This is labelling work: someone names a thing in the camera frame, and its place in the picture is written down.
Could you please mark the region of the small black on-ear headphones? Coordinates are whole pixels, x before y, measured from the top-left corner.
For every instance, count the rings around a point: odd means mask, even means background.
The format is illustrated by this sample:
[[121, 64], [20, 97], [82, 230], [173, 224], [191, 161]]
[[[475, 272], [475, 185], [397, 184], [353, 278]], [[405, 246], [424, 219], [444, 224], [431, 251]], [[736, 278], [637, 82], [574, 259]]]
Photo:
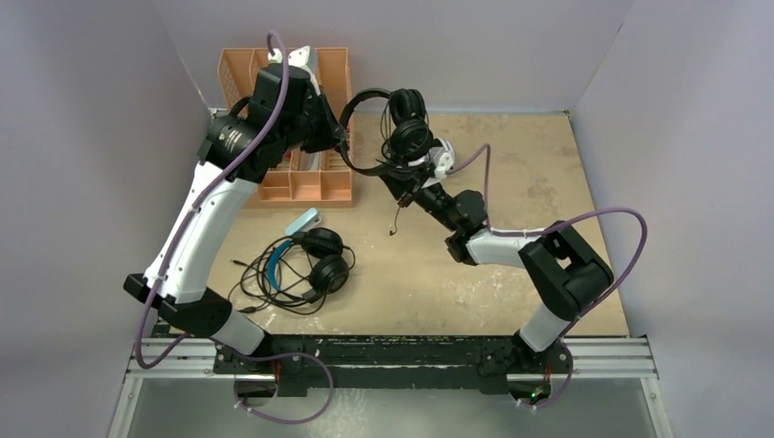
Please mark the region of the small black on-ear headphones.
[[[350, 159], [348, 127], [356, 107], [369, 99], [384, 98], [386, 109], [394, 125], [392, 133], [386, 137], [383, 145], [387, 147], [387, 160], [371, 168], [356, 167]], [[403, 172], [414, 162], [429, 152], [434, 135], [427, 123], [427, 111], [424, 97], [417, 89], [364, 89], [353, 96], [344, 106], [339, 117], [342, 140], [334, 148], [353, 171], [365, 176], [376, 177], [391, 172]]]

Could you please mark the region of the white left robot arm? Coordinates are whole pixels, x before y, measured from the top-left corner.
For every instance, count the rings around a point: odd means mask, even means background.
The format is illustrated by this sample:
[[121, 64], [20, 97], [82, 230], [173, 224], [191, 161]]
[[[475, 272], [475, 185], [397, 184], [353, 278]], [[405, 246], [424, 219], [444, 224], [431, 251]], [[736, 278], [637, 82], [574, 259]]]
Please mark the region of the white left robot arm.
[[272, 63], [259, 69], [252, 95], [241, 98], [206, 131], [183, 207], [159, 255], [124, 289], [185, 334], [236, 351], [248, 372], [266, 370], [272, 335], [207, 285], [217, 252], [237, 214], [295, 149], [317, 152], [344, 140], [315, 68]]

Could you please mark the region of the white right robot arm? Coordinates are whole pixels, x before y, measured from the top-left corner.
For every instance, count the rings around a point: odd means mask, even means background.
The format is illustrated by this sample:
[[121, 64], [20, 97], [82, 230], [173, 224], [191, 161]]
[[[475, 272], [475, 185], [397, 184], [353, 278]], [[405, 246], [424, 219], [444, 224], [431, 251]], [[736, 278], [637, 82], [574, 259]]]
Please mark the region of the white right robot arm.
[[514, 334], [512, 358], [522, 370], [533, 371], [544, 364], [548, 348], [613, 283], [607, 263], [563, 221], [556, 222], [551, 232], [539, 229], [507, 235], [489, 228], [484, 195], [479, 191], [451, 195], [439, 182], [422, 186], [418, 177], [397, 172], [380, 179], [399, 206], [416, 204], [450, 231], [445, 244], [456, 262], [527, 272], [541, 302]]

